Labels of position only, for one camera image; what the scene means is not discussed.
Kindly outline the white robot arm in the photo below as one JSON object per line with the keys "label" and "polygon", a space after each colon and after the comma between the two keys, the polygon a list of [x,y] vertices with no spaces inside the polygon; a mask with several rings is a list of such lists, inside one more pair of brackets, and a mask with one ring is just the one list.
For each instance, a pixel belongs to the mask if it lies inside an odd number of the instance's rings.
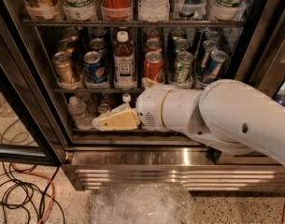
{"label": "white robot arm", "polygon": [[174,131],[219,151],[242,155],[257,150],[285,166],[285,107],[251,86],[231,79],[203,90],[157,84],[135,107],[120,105],[93,120],[99,131]]}

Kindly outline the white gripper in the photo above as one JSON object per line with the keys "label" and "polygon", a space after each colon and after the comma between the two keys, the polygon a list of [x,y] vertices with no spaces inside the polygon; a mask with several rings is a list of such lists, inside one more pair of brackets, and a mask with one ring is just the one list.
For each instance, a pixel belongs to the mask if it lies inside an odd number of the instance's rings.
{"label": "white gripper", "polygon": [[162,118],[164,99],[175,86],[158,84],[148,77],[142,78],[142,85],[145,90],[137,97],[135,103],[139,117],[132,108],[126,107],[93,119],[93,127],[102,132],[131,131],[139,126],[141,120],[148,131],[166,132]]}

